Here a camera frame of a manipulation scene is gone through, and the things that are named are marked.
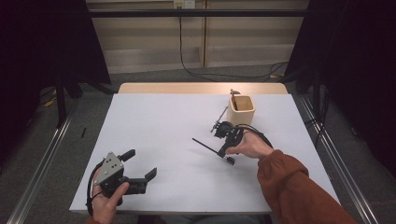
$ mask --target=black mechanical device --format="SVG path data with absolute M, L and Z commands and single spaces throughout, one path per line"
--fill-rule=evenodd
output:
M 146 187 L 148 182 L 157 175 L 157 168 L 152 169 L 148 172 L 144 178 L 129 178 L 123 175 L 124 166 L 121 161 L 128 161 L 135 155 L 134 149 L 127 151 L 122 156 L 116 156 L 113 152 L 109 152 L 107 157 L 99 162 L 91 173 L 91 177 L 88 183 L 87 189 L 87 208 L 88 212 L 92 216 L 92 200 L 91 197 L 91 184 L 92 179 L 96 171 L 101 168 L 99 174 L 93 180 L 95 186 L 99 185 L 102 188 L 102 193 L 105 197 L 110 198 L 116 189 L 124 182 L 129 183 L 129 188 L 124 195 L 129 194 L 144 194 L 146 193 Z M 118 201 L 117 205 L 122 204 L 122 198 Z
M 265 135 L 261 132 L 259 132 L 257 129 L 253 128 L 250 125 L 247 124 L 238 124 L 233 126 L 231 122 L 228 121 L 223 121 L 223 122 L 216 122 L 215 126 L 213 127 L 213 130 L 216 130 L 215 136 L 218 138 L 224 138 L 225 137 L 225 143 L 221 147 L 219 151 L 216 151 L 203 143 L 199 142 L 198 140 L 192 138 L 195 142 L 201 144 L 202 146 L 210 149 L 211 151 L 215 152 L 218 156 L 224 158 L 225 157 L 225 151 L 229 147 L 236 147 L 239 145 L 239 143 L 242 141 L 242 138 L 244 137 L 244 131 L 249 130 L 255 134 L 257 134 L 269 147 L 273 147 L 270 141 L 265 137 Z M 225 157 L 228 163 L 231 165 L 235 164 L 235 159 L 231 157 Z

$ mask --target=horizontal bar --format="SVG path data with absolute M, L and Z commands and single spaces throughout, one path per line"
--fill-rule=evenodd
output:
M 91 9 L 92 18 L 125 17 L 306 17 L 305 9 Z

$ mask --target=person's left hand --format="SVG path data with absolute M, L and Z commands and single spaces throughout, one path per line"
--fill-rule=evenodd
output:
M 93 176 L 93 179 L 96 178 L 96 176 L 99 174 L 100 169 L 98 169 Z M 122 183 L 114 192 L 114 194 L 111 196 L 111 198 L 105 197 L 103 194 L 98 194 L 96 197 L 93 198 L 92 200 L 92 205 L 93 205 L 93 220 L 103 223 L 103 224 L 109 224 L 113 223 L 114 218 L 116 216 L 116 210 L 117 210 L 117 202 L 119 201 L 120 198 L 122 198 L 122 195 L 128 190 L 129 188 L 129 183 Z M 102 192 L 102 188 L 97 185 L 93 185 L 92 188 L 92 197 L 96 195 L 97 193 Z

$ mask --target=table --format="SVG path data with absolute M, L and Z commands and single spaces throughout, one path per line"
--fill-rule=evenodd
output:
M 270 213 L 256 179 L 257 161 L 238 155 L 231 166 L 191 141 L 195 137 L 213 148 L 221 147 L 223 140 L 214 138 L 209 130 L 226 106 L 230 89 L 251 95 L 256 105 L 252 125 L 266 134 L 275 148 L 304 163 L 311 178 L 338 201 L 295 103 L 282 84 L 128 83 L 113 98 L 70 210 L 85 212 L 84 197 L 93 166 L 109 150 L 122 154 L 132 147 L 136 156 L 125 162 L 125 175 L 140 177 L 155 166 L 158 175 L 148 183 L 146 194 L 125 196 L 119 211 Z

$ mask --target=human hand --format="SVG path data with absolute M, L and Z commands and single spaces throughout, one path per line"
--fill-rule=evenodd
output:
M 96 176 L 99 174 L 100 169 L 98 169 L 93 176 L 93 179 L 96 179 Z M 116 216 L 116 210 L 117 210 L 117 202 L 119 201 L 120 198 L 122 198 L 122 195 L 125 194 L 125 192 L 129 188 L 129 183 L 122 183 L 114 192 L 114 194 L 111 196 L 111 198 L 105 197 L 102 193 L 102 187 L 100 185 L 93 185 L 92 188 L 92 197 L 96 194 L 98 194 L 96 197 L 92 199 L 92 204 L 93 204 L 93 220 L 101 223 L 101 224 L 109 224 L 114 222 L 114 218 Z
M 252 131 L 244 131 L 244 137 L 236 147 L 229 147 L 226 154 L 242 153 L 250 158 L 259 160 L 267 157 L 274 151 L 257 134 Z

